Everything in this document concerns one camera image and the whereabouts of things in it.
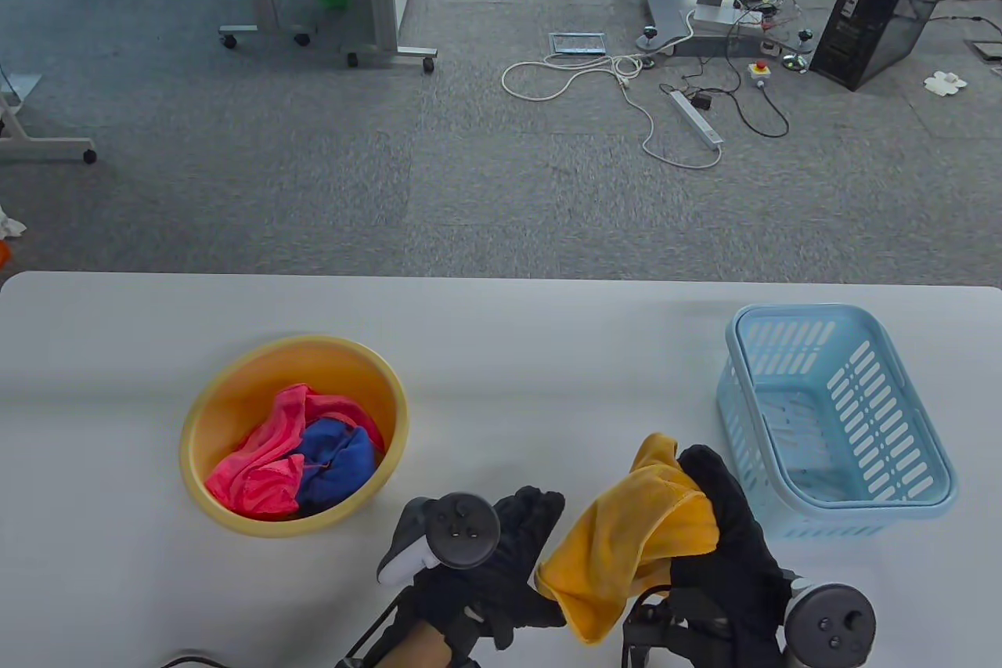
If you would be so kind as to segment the person's right hand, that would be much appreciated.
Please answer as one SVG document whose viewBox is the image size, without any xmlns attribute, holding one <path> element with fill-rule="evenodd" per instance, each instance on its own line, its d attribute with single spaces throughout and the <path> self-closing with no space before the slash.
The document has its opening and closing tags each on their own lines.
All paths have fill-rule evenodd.
<svg viewBox="0 0 1002 668">
<path fill-rule="evenodd" d="M 783 666 L 777 632 L 791 583 L 766 546 L 744 490 L 711 447 L 687 447 L 679 465 L 711 502 L 719 540 L 712 553 L 674 558 L 672 585 L 701 590 L 723 609 L 733 633 L 734 666 Z"/>
</svg>

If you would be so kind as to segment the person's left hand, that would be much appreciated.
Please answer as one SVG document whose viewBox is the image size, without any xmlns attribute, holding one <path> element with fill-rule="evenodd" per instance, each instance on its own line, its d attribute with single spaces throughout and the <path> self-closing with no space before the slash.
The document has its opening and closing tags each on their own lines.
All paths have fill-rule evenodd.
<svg viewBox="0 0 1002 668">
<path fill-rule="evenodd" d="M 503 651 L 516 629 L 565 627 L 561 607 L 528 582 L 564 506 L 561 493 L 524 486 L 495 504 L 500 539 L 484 563 L 469 570 L 437 567 L 416 576 L 414 614 L 444 637 L 450 666 L 469 663 L 482 638 Z"/>
</svg>

